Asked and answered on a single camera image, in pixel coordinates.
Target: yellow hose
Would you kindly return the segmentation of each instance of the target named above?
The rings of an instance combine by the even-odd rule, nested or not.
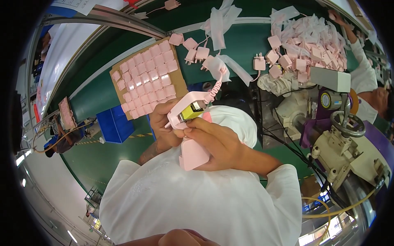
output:
[[[373,191],[371,191],[366,197],[364,197],[363,199],[361,199],[360,201],[358,201],[357,203],[349,206],[349,207],[345,207],[344,209],[335,211],[335,212],[328,212],[326,214],[321,214],[321,215],[303,215],[303,218],[323,218],[323,217],[327,217],[327,216],[332,216],[332,215],[338,215],[340,213],[346,212],[347,210],[353,209],[355,207],[357,207],[358,205],[360,205],[361,203],[365,202],[370,196],[372,196],[372,194],[375,192],[375,189]],[[318,202],[321,202],[323,204],[322,201],[316,199],[316,198],[312,198],[312,197],[302,197],[303,199],[313,199],[316,200]]]
[[[316,244],[316,245],[319,245],[319,244],[323,241],[324,235],[328,232],[328,227],[330,227],[330,222],[331,222],[330,208],[327,206],[327,204],[326,204],[325,202],[323,202],[323,201],[320,200],[320,199],[313,198],[313,197],[307,197],[307,196],[302,196],[301,198],[302,198],[302,199],[311,199],[311,200],[318,201],[318,202],[320,202],[321,204],[323,204],[323,206],[327,209],[327,212],[328,212],[328,225],[327,225],[327,228],[325,229],[323,235],[321,235],[319,242]]]
[[[36,150],[36,148],[34,147],[34,141],[35,141],[35,138],[37,137],[37,135],[38,135],[40,132],[45,131],[46,129],[49,128],[48,126],[43,126],[43,127],[42,127],[40,130],[38,130],[38,132],[34,135],[34,138],[33,138],[33,150],[34,150],[35,152],[37,152],[37,153],[45,153],[45,152],[47,152],[48,150],[52,149],[53,146],[55,146],[56,144],[58,144],[58,142],[59,142],[60,140],[62,140],[65,136],[67,136],[67,135],[70,134],[71,132],[73,132],[73,131],[75,131],[75,130],[78,130],[78,129],[84,127],[84,126],[90,125],[92,122],[93,122],[93,121],[91,121],[91,122],[89,122],[89,123],[87,123],[87,124],[85,124],[85,125],[83,125],[83,126],[79,126],[79,127],[77,127],[77,128],[72,129],[71,131],[69,131],[69,132],[67,132],[65,135],[63,135],[59,140],[57,140],[56,143],[54,143],[51,147],[47,148],[46,150],[40,151],[40,150]]]

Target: metal knob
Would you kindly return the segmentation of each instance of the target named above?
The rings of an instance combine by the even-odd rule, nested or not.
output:
[[[348,117],[344,119],[347,121],[347,119],[349,118],[349,119],[352,119],[353,121],[355,121],[357,123],[357,125],[355,127],[353,127],[348,124],[346,124],[346,126],[342,126],[343,122],[337,122],[335,120],[335,117],[337,115],[343,115],[345,117],[346,113],[344,111],[335,111],[330,116],[331,123],[335,126],[335,128],[337,128],[342,133],[342,136],[344,136],[344,137],[362,137],[365,135],[365,125],[359,117],[355,116],[352,113],[349,113]]]

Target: ceiling light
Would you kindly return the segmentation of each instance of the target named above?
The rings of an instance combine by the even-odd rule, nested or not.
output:
[[[70,234],[70,237],[74,240],[74,242],[75,242],[75,243],[78,243],[78,242],[75,240],[75,237],[71,234],[71,232],[70,232],[69,230],[67,230],[67,232]]]
[[[20,163],[21,163],[23,160],[24,160],[24,155],[22,155],[21,157],[19,157],[19,158],[17,159],[17,166],[19,166]]]

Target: blue bin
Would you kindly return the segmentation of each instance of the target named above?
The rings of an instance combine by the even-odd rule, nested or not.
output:
[[[134,132],[133,122],[127,120],[120,105],[96,116],[106,142],[121,144]]]

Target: person in dark shirt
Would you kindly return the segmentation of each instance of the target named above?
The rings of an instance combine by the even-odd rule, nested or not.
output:
[[[63,130],[63,128],[61,127],[61,125],[57,121],[56,121],[56,126],[58,128],[58,135],[55,138],[56,141],[57,141],[57,139],[60,139],[63,135],[65,135],[65,137],[62,140],[60,140],[58,142],[58,144],[56,144],[50,150],[45,152],[45,154],[48,157],[52,157],[52,155],[55,152],[62,154],[64,152],[68,151],[76,143],[81,141],[81,139],[83,138],[83,136],[81,135],[81,133],[78,130],[73,131],[73,132],[69,133],[68,135],[66,135],[66,132]],[[47,146],[44,147],[44,149],[46,150],[46,149],[50,148],[52,145],[53,145],[53,143],[50,142]]]

